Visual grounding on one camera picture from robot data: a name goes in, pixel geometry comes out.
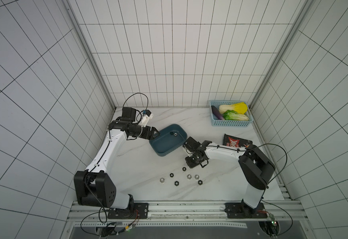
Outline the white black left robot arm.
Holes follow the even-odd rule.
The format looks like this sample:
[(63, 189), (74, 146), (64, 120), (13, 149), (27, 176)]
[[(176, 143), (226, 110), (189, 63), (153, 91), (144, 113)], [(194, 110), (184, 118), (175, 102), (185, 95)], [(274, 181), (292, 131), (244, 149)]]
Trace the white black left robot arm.
[(77, 201), (81, 206), (132, 210), (133, 196), (117, 191), (110, 177), (111, 168), (128, 137), (151, 140), (160, 133), (155, 127), (133, 124), (126, 119), (112, 121), (108, 129), (93, 161), (74, 176)]

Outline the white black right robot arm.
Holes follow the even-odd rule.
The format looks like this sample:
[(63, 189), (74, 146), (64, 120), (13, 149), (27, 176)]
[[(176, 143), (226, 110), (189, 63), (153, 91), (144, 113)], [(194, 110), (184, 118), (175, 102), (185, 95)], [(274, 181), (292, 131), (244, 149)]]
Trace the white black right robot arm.
[(183, 148), (187, 153), (185, 161), (189, 168), (204, 168), (210, 160), (238, 163), (248, 182), (242, 206), (251, 210), (258, 208), (276, 169), (258, 146), (250, 144), (239, 148), (219, 145), (208, 140), (200, 143), (189, 137)]

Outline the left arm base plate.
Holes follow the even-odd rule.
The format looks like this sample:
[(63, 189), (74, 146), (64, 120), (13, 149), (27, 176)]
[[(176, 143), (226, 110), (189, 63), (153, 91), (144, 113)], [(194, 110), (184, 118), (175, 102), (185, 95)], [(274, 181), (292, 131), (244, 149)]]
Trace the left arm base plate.
[(148, 217), (148, 203), (133, 203), (127, 209), (111, 208), (108, 211), (108, 219), (146, 219)]

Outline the dark teal storage box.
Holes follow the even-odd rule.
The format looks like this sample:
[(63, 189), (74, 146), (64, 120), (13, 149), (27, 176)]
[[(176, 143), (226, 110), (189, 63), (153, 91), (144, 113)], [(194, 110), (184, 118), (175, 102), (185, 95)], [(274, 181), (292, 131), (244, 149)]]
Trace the dark teal storage box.
[(155, 153), (163, 157), (181, 147), (186, 140), (186, 131), (178, 124), (171, 124), (160, 130), (160, 135), (149, 143)]

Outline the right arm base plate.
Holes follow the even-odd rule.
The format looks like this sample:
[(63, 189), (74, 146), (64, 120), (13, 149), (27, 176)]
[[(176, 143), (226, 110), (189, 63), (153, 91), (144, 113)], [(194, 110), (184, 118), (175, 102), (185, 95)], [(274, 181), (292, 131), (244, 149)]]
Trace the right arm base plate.
[(264, 204), (259, 203), (258, 206), (253, 209), (246, 205), (244, 202), (230, 202), (225, 203), (224, 212), (229, 219), (266, 219), (268, 214), (264, 212)]

